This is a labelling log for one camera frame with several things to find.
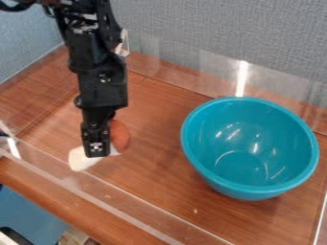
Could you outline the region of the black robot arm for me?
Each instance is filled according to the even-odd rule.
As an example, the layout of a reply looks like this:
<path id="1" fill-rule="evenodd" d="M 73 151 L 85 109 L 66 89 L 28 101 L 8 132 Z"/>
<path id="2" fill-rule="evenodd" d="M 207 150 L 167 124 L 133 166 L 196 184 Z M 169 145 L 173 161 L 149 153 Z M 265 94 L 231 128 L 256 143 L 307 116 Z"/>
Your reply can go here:
<path id="1" fill-rule="evenodd" d="M 116 48 L 122 28 L 116 22 L 109 0 L 0 0 L 0 11 L 18 12 L 38 4 L 50 16 L 69 52 L 68 67 L 77 76 L 81 110 L 80 136 L 84 154 L 105 157 L 109 125 L 116 111 L 128 106 L 126 63 Z"/>

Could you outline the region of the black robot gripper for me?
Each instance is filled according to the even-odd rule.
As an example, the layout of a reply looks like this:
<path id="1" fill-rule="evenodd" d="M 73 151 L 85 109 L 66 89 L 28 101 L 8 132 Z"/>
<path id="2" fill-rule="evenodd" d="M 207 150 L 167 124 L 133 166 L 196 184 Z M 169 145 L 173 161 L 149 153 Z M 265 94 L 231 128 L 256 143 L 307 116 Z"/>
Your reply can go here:
<path id="1" fill-rule="evenodd" d="M 109 155 L 109 122 L 128 106 L 125 60 L 116 54 L 73 55 L 82 115 L 81 142 L 88 158 Z"/>

